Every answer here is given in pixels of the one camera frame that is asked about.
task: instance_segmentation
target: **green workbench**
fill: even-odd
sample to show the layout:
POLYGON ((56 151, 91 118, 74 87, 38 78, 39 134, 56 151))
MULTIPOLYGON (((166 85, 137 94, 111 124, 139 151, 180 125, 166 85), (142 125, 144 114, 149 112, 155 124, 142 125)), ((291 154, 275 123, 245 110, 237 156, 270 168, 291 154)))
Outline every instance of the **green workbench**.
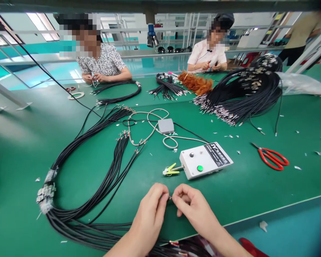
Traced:
MULTIPOLYGON (((315 65, 309 73, 321 81, 321 65, 315 65)), ((215 80, 223 77, 206 76, 215 80)), ((153 95, 146 91, 157 86, 155 79, 136 80, 141 83, 142 92, 124 102, 125 105, 136 111, 166 109, 174 122, 210 142, 217 141, 234 164, 219 173, 192 181, 188 181, 184 173, 164 177, 162 171, 166 166, 175 162, 179 164, 181 150, 202 143, 179 139, 178 152, 174 153, 163 145, 163 136, 155 133, 97 222, 132 221, 140 200, 155 182, 167 185, 171 193, 180 183, 201 190, 222 225, 321 196, 321 156, 314 152, 321 152, 321 97, 284 96, 281 111, 284 117, 280 117, 279 134, 275 137, 278 105, 267 114, 253 119, 255 126, 266 133, 262 135, 248 122, 240 127, 230 127, 215 116, 202 115, 199 107, 189 102, 193 94, 178 97, 178 101, 154 100, 153 95), (250 142, 278 151, 290 161, 290 165, 282 172, 269 168, 250 142)), ((97 96, 89 94, 90 87, 80 89, 86 93, 80 101, 92 107, 98 97, 127 95, 134 92, 136 86, 117 86, 97 96)), ((33 104, 23 111, 15 111, 16 106, 0 96, 0 103, 8 106, 0 113, 0 256, 102 256, 103 252, 70 240, 61 243, 67 239, 53 230, 44 215, 36 220, 40 210, 35 201, 42 182, 35 182, 35 179, 45 179, 51 164, 77 135, 88 110, 76 101, 68 100, 68 95, 57 86, 14 93, 33 104)), ((146 115, 138 114, 134 118, 145 119, 146 115)), ((96 121, 97 116, 91 114, 85 128, 88 129, 96 121)), ((124 129, 127 127, 122 124, 111 125, 70 156, 57 178, 58 205, 63 208, 78 207, 92 196, 112 162, 115 139, 124 129)), ((132 127, 133 140, 146 138, 151 130, 147 122, 138 122, 132 127)), ((194 137, 178 127, 175 131, 179 136, 194 137)), ((131 144, 127 146, 123 164, 127 164, 134 150, 131 144)), ((83 220, 95 217, 104 204, 105 201, 83 220)), ((194 234, 196 232, 188 220, 177 218, 175 206, 169 204, 160 236, 178 240, 194 234)))

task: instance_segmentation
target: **label on box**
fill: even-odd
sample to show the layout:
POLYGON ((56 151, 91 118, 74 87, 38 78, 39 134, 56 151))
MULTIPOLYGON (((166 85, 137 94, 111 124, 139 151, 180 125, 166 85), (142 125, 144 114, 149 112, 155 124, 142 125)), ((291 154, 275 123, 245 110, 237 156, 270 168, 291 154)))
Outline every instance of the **label on box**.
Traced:
POLYGON ((216 144, 210 143, 210 144, 204 145, 204 148, 206 148, 207 152, 210 154, 211 158, 213 159, 213 161, 216 163, 218 167, 222 167, 227 164, 230 164, 230 161, 221 152, 221 150, 218 148, 216 144))

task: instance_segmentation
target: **roll of tape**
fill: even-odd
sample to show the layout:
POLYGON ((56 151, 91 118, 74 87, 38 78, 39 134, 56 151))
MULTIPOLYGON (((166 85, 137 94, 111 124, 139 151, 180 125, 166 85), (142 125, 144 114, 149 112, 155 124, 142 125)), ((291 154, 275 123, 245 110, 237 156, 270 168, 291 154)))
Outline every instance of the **roll of tape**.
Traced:
POLYGON ((79 99, 79 98, 81 98, 81 97, 83 97, 85 95, 83 92, 73 92, 73 93, 70 93, 70 94, 71 94, 71 96, 68 96, 69 100, 79 99))

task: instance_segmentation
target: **human hand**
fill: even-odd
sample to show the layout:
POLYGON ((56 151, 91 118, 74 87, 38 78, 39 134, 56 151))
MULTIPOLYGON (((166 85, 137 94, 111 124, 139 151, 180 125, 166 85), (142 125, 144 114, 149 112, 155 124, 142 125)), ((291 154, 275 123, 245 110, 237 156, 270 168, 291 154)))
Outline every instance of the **human hand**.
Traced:
POLYGON ((99 81, 99 82, 109 82, 108 76, 102 75, 100 73, 95 73, 93 76, 93 80, 99 81))
POLYGON ((200 68, 202 70, 207 70, 209 68, 209 62, 202 62, 200 63, 200 68))
POLYGON ((92 75, 90 75, 90 74, 82 75, 82 78, 85 82, 87 82, 89 84, 93 83, 93 78, 92 78, 92 75))
POLYGON ((205 239, 212 242, 222 228, 202 193, 186 184, 176 187, 172 200, 177 207, 177 216, 182 213, 194 229, 205 239))
POLYGON ((140 256, 146 256, 157 241, 168 199, 167 186, 155 183, 140 202, 132 226, 127 232, 139 246, 140 256))
POLYGON ((216 70, 219 70, 220 68, 221 68, 221 64, 218 63, 217 65, 214 65, 214 66, 212 67, 212 70, 213 70, 213 71, 216 71, 216 70))

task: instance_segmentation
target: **scissors blade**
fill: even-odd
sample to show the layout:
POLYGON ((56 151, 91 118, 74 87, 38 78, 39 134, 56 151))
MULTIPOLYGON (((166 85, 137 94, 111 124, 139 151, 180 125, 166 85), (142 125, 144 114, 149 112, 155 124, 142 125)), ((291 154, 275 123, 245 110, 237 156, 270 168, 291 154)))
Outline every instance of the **scissors blade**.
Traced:
POLYGON ((254 145, 256 148, 261 149, 261 148, 260 148, 258 145, 256 145, 255 143, 252 143, 252 142, 251 142, 251 144, 254 145))

